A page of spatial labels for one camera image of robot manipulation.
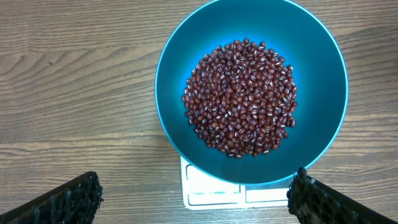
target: white kitchen scale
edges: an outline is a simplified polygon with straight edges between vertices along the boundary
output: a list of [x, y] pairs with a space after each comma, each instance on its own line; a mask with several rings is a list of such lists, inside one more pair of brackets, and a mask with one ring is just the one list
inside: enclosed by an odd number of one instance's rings
[[192, 210], [287, 206], [292, 179], [271, 185], [245, 186], [218, 180], [181, 157], [183, 201]]

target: adzuki bean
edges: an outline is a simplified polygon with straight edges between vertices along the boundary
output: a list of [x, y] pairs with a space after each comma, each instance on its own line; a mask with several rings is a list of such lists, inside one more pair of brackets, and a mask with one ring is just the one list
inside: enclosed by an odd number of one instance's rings
[[293, 66], [265, 42], [217, 46], [192, 70], [181, 100], [207, 147], [240, 159], [269, 154], [288, 138], [298, 103]]

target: bowl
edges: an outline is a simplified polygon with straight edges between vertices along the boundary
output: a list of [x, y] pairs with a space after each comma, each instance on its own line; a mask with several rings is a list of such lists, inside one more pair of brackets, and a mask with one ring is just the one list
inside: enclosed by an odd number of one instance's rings
[[[265, 41], [294, 67], [298, 87], [296, 127], [268, 155], [228, 158], [193, 132], [181, 101], [185, 81], [199, 59], [236, 39]], [[155, 103], [163, 129], [180, 155], [204, 173], [243, 185], [273, 184], [308, 169], [330, 147], [348, 103], [343, 55], [328, 29], [311, 12], [284, 0], [219, 0], [191, 13], [174, 30], [159, 59]]]

